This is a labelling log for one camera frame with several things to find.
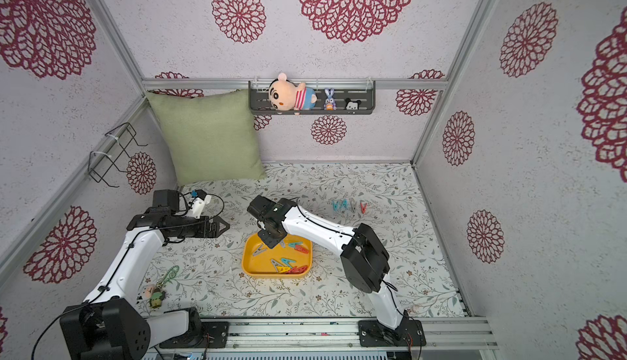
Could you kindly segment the grey clothespin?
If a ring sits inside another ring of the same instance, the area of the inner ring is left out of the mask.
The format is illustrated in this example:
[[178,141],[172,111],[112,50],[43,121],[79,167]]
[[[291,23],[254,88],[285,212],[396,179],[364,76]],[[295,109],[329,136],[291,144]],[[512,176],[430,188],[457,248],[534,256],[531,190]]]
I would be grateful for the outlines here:
[[350,208],[352,212],[356,212],[358,207],[356,201],[354,199],[349,200]]
[[266,252],[268,248],[265,245],[259,245],[252,253],[253,257],[256,257],[264,252]]

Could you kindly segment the yellow plastic storage box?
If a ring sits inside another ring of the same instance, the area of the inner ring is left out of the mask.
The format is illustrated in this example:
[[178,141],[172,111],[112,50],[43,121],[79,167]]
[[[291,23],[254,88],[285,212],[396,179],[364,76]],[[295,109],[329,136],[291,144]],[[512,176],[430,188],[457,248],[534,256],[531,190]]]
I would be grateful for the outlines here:
[[313,265],[312,248],[310,240],[294,235],[269,248],[253,234],[244,247],[243,273],[252,278],[303,278]]

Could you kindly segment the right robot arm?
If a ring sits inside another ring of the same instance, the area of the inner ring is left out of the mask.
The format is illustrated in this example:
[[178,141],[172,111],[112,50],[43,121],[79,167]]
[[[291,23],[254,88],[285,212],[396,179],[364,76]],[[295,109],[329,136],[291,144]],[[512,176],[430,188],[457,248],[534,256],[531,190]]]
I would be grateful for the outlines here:
[[420,349],[426,345],[421,322],[401,310],[390,276],[390,254],[367,224],[356,227],[327,221],[299,203],[282,198],[277,202],[256,196],[248,206],[258,235],[268,247],[276,247],[288,235],[310,240],[337,256],[350,285],[372,302],[374,320],[358,322],[362,347]]

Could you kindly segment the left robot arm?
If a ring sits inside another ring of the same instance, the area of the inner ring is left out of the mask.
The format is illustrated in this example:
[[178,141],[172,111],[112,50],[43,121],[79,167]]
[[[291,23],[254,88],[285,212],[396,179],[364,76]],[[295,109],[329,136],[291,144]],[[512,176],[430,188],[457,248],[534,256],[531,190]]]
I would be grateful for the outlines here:
[[96,287],[81,304],[56,317],[70,358],[142,359],[164,343],[176,348],[210,345],[213,339],[194,307],[149,318],[135,308],[142,280],[161,247],[189,238],[218,238],[230,228],[220,214],[203,213],[214,194],[196,189],[190,196],[186,201],[176,190],[154,192],[152,206],[129,222],[122,247]]

